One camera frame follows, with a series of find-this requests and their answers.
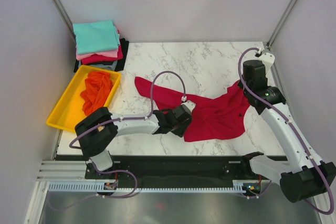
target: yellow plastic bin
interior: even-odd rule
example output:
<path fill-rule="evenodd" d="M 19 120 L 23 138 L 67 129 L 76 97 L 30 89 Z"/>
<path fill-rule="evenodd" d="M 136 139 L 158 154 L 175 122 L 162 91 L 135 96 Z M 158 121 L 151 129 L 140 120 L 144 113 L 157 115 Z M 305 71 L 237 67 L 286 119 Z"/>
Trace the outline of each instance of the yellow plastic bin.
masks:
<path fill-rule="evenodd" d="M 112 98 L 120 85 L 121 74 L 118 72 L 82 65 L 77 70 L 67 89 L 64 91 L 63 95 L 48 117 L 47 125 L 61 130 L 75 132 L 75 126 L 86 117 L 84 111 L 82 110 L 84 99 L 80 97 L 80 93 L 86 88 L 85 79 L 88 77 L 89 72 L 97 70 L 107 72 L 111 76 L 110 78 L 113 82 L 113 87 L 104 106 L 110 105 Z"/>

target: marble table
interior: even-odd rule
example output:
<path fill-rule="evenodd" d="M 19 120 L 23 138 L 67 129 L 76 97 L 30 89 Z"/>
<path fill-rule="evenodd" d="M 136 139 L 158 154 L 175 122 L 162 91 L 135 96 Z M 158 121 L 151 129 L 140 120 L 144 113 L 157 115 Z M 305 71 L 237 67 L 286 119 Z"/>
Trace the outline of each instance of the marble table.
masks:
<path fill-rule="evenodd" d="M 119 114 L 147 114 L 150 100 L 141 97 L 134 85 L 134 77 L 148 80 L 161 71 L 172 70 L 185 82 L 186 92 L 215 98 L 238 80 L 237 63 L 241 53 L 249 47 L 262 47 L 261 42 L 188 42 L 188 43 L 135 43 L 130 44 L 126 66 L 122 71 L 120 87 L 109 107 Z M 254 57 L 250 52 L 246 59 Z M 269 84 L 274 85 L 271 73 Z M 158 78 L 163 87 L 182 91 L 178 78 L 166 74 Z M 246 132 L 231 140 L 207 140 L 187 143 L 173 135 L 134 134 L 115 138 L 108 146 L 111 155 L 245 155 L 260 151 L 267 155 L 284 155 L 275 135 L 254 108 L 244 117 Z M 81 155 L 80 150 L 69 148 L 76 137 L 63 132 L 58 155 Z"/>

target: pink folded cloth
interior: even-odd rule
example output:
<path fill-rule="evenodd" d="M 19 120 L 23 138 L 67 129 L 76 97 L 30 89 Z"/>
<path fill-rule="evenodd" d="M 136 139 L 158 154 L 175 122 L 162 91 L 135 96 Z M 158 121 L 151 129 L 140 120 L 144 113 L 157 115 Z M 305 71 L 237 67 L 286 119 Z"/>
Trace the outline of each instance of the pink folded cloth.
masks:
<path fill-rule="evenodd" d="M 92 52 L 89 54 L 84 54 L 84 55 L 79 55 L 76 50 L 76 59 L 77 60 L 82 60 L 85 58 L 90 57 L 91 55 L 101 55 L 109 58 L 117 58 L 118 57 L 118 49 L 111 50 L 111 51 L 105 51 L 105 52 Z"/>
<path fill-rule="evenodd" d="M 105 57 L 102 55 L 92 54 L 90 57 L 82 59 L 82 64 L 88 65 L 95 62 L 102 62 L 102 61 L 114 61 L 114 60 L 121 60 L 122 59 L 122 51 L 121 46 L 118 48 L 118 53 L 116 58 Z"/>

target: gray floor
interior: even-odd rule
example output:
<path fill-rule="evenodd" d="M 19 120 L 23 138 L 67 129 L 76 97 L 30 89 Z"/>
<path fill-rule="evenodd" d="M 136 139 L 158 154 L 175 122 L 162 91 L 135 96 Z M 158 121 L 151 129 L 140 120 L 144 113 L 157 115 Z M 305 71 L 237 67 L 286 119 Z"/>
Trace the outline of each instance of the gray floor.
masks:
<path fill-rule="evenodd" d="M 89 193 L 49 193 L 50 203 L 62 208 Z M 63 212 L 45 207 L 47 224 L 127 223 L 321 223 L 318 214 L 305 202 L 292 204 L 279 186 L 257 200 L 229 194 L 140 193 L 127 199 L 91 198 Z"/>

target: red cloth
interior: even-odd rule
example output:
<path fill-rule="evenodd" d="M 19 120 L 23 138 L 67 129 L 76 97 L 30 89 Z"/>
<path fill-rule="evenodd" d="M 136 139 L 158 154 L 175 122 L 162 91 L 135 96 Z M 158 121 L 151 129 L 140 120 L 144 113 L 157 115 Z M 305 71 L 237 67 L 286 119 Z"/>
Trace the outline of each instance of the red cloth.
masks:
<path fill-rule="evenodd" d="M 121 60 L 123 57 L 122 55 L 122 51 L 121 51 L 121 46 L 119 45 L 119 48 L 118 48 L 118 56 L 116 58 L 111 58 L 111 57 L 106 57 L 106 56 L 103 56 L 103 55 L 91 55 L 90 57 L 88 58 L 84 58 L 82 59 L 82 64 L 84 65 L 87 65 L 87 64 L 90 64 L 90 63 L 95 63 L 95 62 L 99 62 L 99 61 L 115 61 L 115 60 Z"/>
<path fill-rule="evenodd" d="M 85 102 L 83 111 L 85 115 L 90 115 L 98 108 L 103 107 L 108 98 L 113 83 L 110 80 L 110 73 L 104 71 L 89 72 L 85 79 L 86 89 L 80 93 Z"/>
<path fill-rule="evenodd" d="M 139 94 L 150 98 L 152 82 L 141 77 L 135 78 Z M 184 141 L 194 142 L 209 139 L 232 139 L 245 132 L 244 115 L 249 107 L 238 81 L 227 89 L 227 93 L 210 99 L 187 94 L 187 100 L 196 103 L 192 112 L 193 120 L 184 134 Z M 174 109 L 181 104 L 183 93 L 154 86 L 154 101 L 161 109 Z"/>

